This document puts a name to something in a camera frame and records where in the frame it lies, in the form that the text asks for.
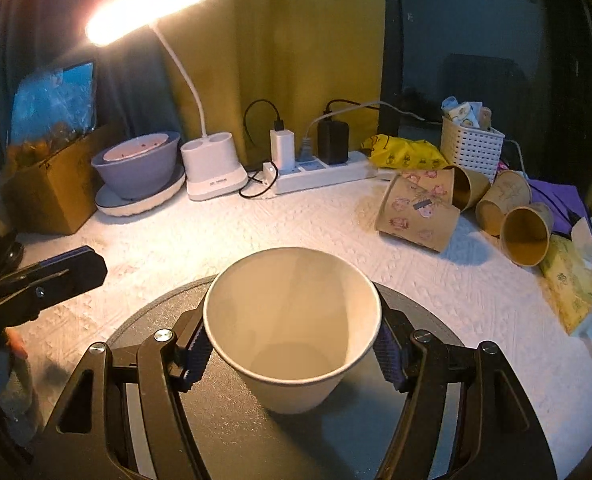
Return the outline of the left hand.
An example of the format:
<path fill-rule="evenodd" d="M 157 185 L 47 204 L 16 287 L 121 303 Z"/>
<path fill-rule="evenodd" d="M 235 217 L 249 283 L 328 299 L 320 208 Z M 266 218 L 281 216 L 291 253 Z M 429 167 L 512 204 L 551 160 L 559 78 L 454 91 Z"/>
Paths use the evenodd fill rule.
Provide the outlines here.
<path fill-rule="evenodd" d="M 22 336 L 20 336 L 20 333 L 17 330 L 14 330 L 14 328 L 7 328 L 5 333 L 6 338 L 8 338 L 8 346 L 10 347 L 10 350 L 14 356 L 21 360 L 28 359 L 25 343 Z"/>

